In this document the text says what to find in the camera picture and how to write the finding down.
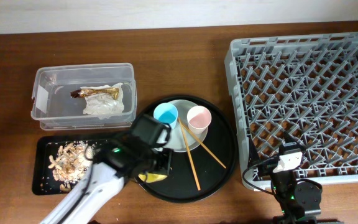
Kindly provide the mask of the wooden chopstick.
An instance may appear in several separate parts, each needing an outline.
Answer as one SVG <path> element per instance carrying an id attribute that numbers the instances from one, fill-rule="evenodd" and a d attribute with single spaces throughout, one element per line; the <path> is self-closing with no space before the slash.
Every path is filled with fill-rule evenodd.
<path id="1" fill-rule="evenodd" d="M 186 147 L 186 152 L 187 152 L 187 154 L 188 154 L 188 159 L 189 159 L 189 162 L 190 162 L 190 166 L 191 166 L 191 170 L 192 170 L 192 173 L 193 173 L 193 177 L 194 177 L 194 180 L 195 180 L 196 188 L 197 188 L 198 191 L 200 191 L 200 190 L 201 190 L 201 186 L 200 186 L 200 183 L 199 183 L 199 180 L 198 180 L 198 176 L 197 176 L 197 173 L 196 173 L 196 169 L 195 169 L 195 166 L 194 166 L 194 163 L 193 163 L 193 159 L 192 159 L 192 156 L 191 156 L 191 152 L 190 152 L 190 149 L 189 149 L 188 141 L 187 141 L 186 134 L 185 134 L 185 129 L 182 128 L 181 125 L 180 125 L 180 128 L 181 128 L 181 133 L 182 133 L 183 140 L 184 140 L 185 147 Z"/>
<path id="2" fill-rule="evenodd" d="M 182 128 L 185 128 L 188 133 L 193 137 L 193 139 L 195 139 L 198 143 L 200 143 L 200 145 L 206 150 L 206 152 L 208 152 L 213 159 L 215 159 L 222 167 L 224 167 L 226 169 L 226 166 L 215 156 L 215 154 L 199 139 L 199 137 L 197 137 L 189 128 L 187 128 L 181 121 L 180 118 L 178 118 L 178 121 L 181 125 Z"/>

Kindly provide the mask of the black round tray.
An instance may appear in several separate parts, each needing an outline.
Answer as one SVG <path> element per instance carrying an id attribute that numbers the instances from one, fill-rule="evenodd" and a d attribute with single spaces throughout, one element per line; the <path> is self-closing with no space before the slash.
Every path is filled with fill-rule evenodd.
<path id="1" fill-rule="evenodd" d="M 190 203 L 202 200 L 218 191 L 231 177 L 238 160 L 236 135 L 224 113 L 212 103 L 190 95 L 176 95 L 162 98 L 148 105 L 135 121 L 144 115 L 152 116 L 161 103 L 173 100 L 188 100 L 210 110 L 212 122 L 203 143 L 226 166 L 223 168 L 202 146 L 191 150 L 201 189 L 196 188 L 191 165 L 186 152 L 174 152 L 169 176 L 161 181 L 139 185 L 148 193 L 162 200 L 174 203 Z"/>

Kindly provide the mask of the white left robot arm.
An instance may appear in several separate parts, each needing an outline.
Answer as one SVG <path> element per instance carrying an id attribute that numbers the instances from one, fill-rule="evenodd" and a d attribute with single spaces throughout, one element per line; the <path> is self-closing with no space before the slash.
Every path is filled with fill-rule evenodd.
<path id="1" fill-rule="evenodd" d="M 42 220 L 42 223 L 88 223 L 129 179 L 151 184 L 166 179 L 173 149 L 167 147 L 172 127 L 145 115 L 130 130 L 96 147 L 85 176 Z"/>

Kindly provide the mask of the gold foil wrapper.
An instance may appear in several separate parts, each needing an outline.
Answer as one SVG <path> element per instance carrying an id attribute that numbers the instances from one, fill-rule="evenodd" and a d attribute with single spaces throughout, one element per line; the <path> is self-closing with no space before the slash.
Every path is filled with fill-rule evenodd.
<path id="1" fill-rule="evenodd" d="M 114 100 L 117 100 L 119 96 L 119 89 L 116 87 L 102 88 L 102 89 L 95 89 L 95 88 L 80 89 L 71 92 L 70 96 L 72 98 L 84 98 L 87 96 L 92 96 L 97 94 L 107 94 L 112 96 Z"/>

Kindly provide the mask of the clear plastic bin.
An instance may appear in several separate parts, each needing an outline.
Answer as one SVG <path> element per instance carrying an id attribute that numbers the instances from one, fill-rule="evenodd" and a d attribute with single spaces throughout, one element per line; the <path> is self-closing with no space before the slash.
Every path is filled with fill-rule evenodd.
<path id="1" fill-rule="evenodd" d="M 121 113 L 86 114 L 84 98 L 70 93 L 83 87 L 120 84 Z M 32 91 L 31 117 L 43 130 L 126 128 L 135 120 L 137 90 L 134 67 L 130 63 L 64 65 L 38 69 Z"/>

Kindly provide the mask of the pink cup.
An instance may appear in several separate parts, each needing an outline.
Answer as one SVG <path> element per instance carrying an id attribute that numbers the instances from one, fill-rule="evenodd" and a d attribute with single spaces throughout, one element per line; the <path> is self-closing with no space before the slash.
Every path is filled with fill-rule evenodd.
<path id="1" fill-rule="evenodd" d="M 195 134 L 202 133 L 211 123 L 212 116 L 204 106 L 194 106 L 187 112 L 188 128 Z"/>

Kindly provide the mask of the light blue cup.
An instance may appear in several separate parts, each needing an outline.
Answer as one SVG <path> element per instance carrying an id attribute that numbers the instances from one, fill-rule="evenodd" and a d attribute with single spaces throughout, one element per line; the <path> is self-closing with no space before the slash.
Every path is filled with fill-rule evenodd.
<path id="1" fill-rule="evenodd" d="M 168 124 L 174 129 L 177 125 L 178 110 L 171 103 L 161 103 L 154 109 L 153 116 L 161 123 Z"/>

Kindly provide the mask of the white paper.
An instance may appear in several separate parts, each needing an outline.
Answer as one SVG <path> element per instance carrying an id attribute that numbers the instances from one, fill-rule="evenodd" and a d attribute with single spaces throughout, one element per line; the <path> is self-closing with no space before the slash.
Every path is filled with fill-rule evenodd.
<path id="1" fill-rule="evenodd" d="M 101 114 L 119 114 L 124 111 L 123 97 L 124 92 L 122 90 L 123 83 L 117 83 L 113 86 L 92 86 L 95 89 L 104 88 L 118 88 L 118 96 L 115 100 L 111 95 L 107 93 L 100 93 L 85 97 L 86 107 L 83 110 L 84 114 L 89 115 L 101 115 Z"/>

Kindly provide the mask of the food scraps pile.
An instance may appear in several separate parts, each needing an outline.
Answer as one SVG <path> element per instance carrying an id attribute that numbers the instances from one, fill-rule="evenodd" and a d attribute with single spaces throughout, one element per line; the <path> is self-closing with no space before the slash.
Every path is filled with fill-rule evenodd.
<path id="1" fill-rule="evenodd" d="M 56 154 L 49 155 L 48 168 L 58 189 L 68 193 L 86 174 L 92 164 L 94 145 L 87 141 L 74 141 L 59 146 Z"/>

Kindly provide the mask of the black rectangular tray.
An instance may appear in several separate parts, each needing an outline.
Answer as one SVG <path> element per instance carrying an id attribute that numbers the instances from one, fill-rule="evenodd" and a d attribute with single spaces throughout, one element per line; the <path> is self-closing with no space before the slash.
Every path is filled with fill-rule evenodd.
<path id="1" fill-rule="evenodd" d="M 35 154 L 34 174 L 32 181 L 32 192 L 35 195 L 55 195 L 62 194 L 60 185 L 63 182 L 57 181 L 53 177 L 49 156 L 56 158 L 58 148 L 71 142 L 83 142 L 90 146 L 98 147 L 108 142 L 117 133 L 96 133 L 96 134 L 76 134 L 66 136 L 44 136 L 37 142 Z"/>

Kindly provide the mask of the yellow bowl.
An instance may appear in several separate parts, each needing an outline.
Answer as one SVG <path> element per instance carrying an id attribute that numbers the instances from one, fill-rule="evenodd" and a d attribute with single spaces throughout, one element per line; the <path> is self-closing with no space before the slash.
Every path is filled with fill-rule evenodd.
<path id="1" fill-rule="evenodd" d="M 153 183 L 166 179 L 167 175 L 148 173 L 148 174 L 139 174 L 138 178 L 145 183 Z"/>

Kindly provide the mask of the grey dishwasher rack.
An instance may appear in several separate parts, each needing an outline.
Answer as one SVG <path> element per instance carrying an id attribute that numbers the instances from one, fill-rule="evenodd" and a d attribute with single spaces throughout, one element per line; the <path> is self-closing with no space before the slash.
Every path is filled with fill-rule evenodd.
<path id="1" fill-rule="evenodd" d="M 249 138 L 264 160 L 285 131 L 306 149 L 297 178 L 358 182 L 358 32 L 235 39 L 224 64 L 245 187 L 270 186 L 248 168 Z"/>

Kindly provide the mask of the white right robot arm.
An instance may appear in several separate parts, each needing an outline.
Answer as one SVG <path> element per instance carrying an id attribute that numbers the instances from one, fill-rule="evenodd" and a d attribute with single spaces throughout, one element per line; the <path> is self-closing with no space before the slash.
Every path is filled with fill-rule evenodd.
<path id="1" fill-rule="evenodd" d="M 287 132 L 284 143 L 279 146 L 273 169 L 268 172 L 271 189 L 280 204 L 282 215 L 273 217 L 278 224 L 329 224 L 337 220 L 318 220 L 323 187 L 310 179 L 297 179 L 295 169 L 301 165 L 305 147 Z"/>

